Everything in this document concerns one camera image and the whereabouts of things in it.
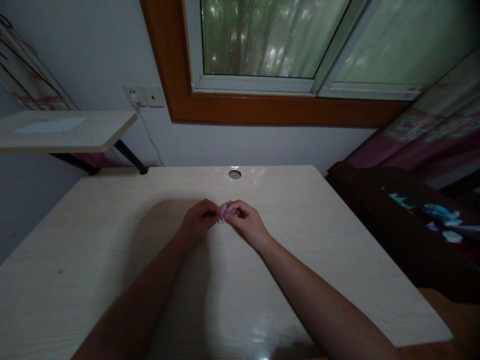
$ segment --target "white paper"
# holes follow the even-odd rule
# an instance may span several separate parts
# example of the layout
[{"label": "white paper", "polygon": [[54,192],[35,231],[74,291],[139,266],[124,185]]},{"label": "white paper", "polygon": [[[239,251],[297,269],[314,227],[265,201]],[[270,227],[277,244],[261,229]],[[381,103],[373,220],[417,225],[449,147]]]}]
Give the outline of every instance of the white paper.
[{"label": "white paper", "polygon": [[54,117],[37,120],[19,127],[14,134],[65,133],[85,120],[83,117]]}]

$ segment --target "curtain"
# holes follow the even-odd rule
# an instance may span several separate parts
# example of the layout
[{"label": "curtain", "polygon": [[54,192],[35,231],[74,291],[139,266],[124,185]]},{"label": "curtain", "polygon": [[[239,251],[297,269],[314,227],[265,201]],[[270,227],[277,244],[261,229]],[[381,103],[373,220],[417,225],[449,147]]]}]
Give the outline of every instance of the curtain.
[{"label": "curtain", "polygon": [[480,48],[347,161],[431,180],[480,158]]},{"label": "curtain", "polygon": [[[79,110],[29,46],[15,32],[12,24],[1,15],[0,83],[27,110]],[[107,153],[75,153],[73,155],[96,167],[122,166],[112,150]]]}]

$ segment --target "wall socket panel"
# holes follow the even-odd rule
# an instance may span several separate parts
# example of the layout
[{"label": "wall socket panel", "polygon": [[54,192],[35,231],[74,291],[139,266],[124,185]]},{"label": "wall socket panel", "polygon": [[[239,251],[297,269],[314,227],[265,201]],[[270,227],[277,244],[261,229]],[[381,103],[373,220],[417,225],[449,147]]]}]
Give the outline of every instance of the wall socket panel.
[{"label": "wall socket panel", "polygon": [[160,95],[160,89],[154,86],[142,86],[141,93],[146,101],[146,105],[151,108],[163,108],[164,101]]},{"label": "wall socket panel", "polygon": [[123,85],[122,89],[130,106],[135,106],[137,102],[141,107],[162,108],[164,106],[159,87]]}]

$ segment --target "forearm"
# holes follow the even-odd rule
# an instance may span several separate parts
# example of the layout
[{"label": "forearm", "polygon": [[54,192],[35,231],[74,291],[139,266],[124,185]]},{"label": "forearm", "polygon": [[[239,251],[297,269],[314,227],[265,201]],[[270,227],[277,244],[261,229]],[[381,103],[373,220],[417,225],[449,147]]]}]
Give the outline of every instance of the forearm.
[{"label": "forearm", "polygon": [[112,304],[73,359],[138,359],[146,355],[186,252],[174,237]]},{"label": "forearm", "polygon": [[273,238],[258,249],[314,340],[331,359],[399,359],[395,347],[350,301]]}]

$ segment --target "white wall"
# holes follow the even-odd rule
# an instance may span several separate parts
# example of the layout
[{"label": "white wall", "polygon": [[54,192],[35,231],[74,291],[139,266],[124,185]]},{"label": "white wall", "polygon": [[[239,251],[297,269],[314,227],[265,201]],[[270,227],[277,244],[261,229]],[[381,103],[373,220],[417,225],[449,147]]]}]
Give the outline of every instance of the white wall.
[{"label": "white wall", "polygon": [[[0,85],[0,119],[24,110]],[[0,264],[84,172],[50,155],[0,155]]]},{"label": "white wall", "polygon": [[[139,0],[0,0],[0,12],[81,110],[129,110],[123,84],[161,85]],[[326,174],[374,132],[172,124],[166,108],[142,111],[166,166],[312,164]],[[122,139],[158,165],[140,121]]]}]

